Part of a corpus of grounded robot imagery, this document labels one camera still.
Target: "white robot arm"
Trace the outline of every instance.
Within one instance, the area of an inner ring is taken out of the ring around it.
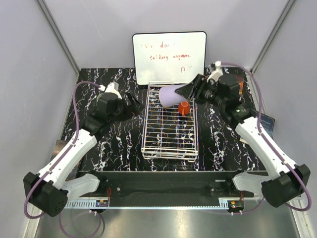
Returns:
[[[217,106],[223,120],[246,140],[265,166],[268,176],[238,172],[232,179],[233,186],[239,191],[263,195],[273,207],[279,207],[302,194],[304,189],[293,172],[295,171],[306,186],[311,173],[309,168],[306,165],[298,166],[262,127],[259,133],[257,113],[250,109],[249,105],[241,102],[240,86],[235,75],[223,74],[219,61],[212,66],[214,71],[209,78],[198,74],[191,83],[175,89],[174,92],[184,100],[195,98],[199,104],[210,103]]]
[[[106,192],[106,177],[96,171],[90,171],[72,181],[65,182],[65,180],[80,159],[109,132],[112,124],[137,116],[143,109],[143,106],[129,92],[127,97],[130,105],[127,105],[118,92],[118,84],[115,82],[109,84],[107,88],[100,86],[99,89],[103,93],[97,97],[93,111],[81,123],[76,141],[74,141],[76,138],[74,135],[48,165],[36,175],[29,172],[24,177],[26,196],[36,182],[42,179],[33,191],[29,202],[51,217],[60,213],[68,200],[89,192],[96,195]]]

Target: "black and white marble pattern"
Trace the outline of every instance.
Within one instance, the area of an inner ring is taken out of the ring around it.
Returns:
[[[225,68],[244,80],[243,100],[252,102],[250,88],[244,72],[237,68]],[[130,91],[145,106],[147,88],[136,83],[133,68],[88,68],[81,70],[79,81],[91,81],[107,86],[119,84],[123,95]],[[92,102],[99,94],[92,85],[78,88],[76,93],[79,118],[87,116]],[[239,141],[235,132],[221,119],[218,109],[212,105],[198,105],[199,157],[194,163],[183,160],[145,160],[141,153],[144,112],[136,118],[115,124],[95,148],[83,158],[80,171],[235,171],[264,170],[249,145]],[[69,140],[74,133],[74,109],[70,108],[63,136]]]

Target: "dish rack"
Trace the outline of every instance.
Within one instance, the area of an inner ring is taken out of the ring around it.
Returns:
[[[165,85],[149,85],[143,128],[144,159],[179,159],[194,162],[198,156],[197,108],[190,101],[190,112],[184,117],[178,104],[165,108],[159,101],[159,90]]]

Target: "red cup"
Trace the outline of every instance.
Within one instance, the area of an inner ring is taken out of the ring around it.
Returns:
[[[182,116],[185,116],[186,114],[189,114],[190,111],[190,105],[188,102],[182,102],[178,105],[178,112],[182,114]]]

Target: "white wall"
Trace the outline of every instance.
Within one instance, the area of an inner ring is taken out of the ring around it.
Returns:
[[[0,0],[0,237],[25,228],[23,177],[49,160],[76,75],[34,0]]]
[[[207,33],[206,65],[253,66],[287,0],[45,0],[81,68],[133,67],[132,35]]]
[[[308,212],[317,234],[317,1],[297,1],[256,72],[274,138],[311,169]]]

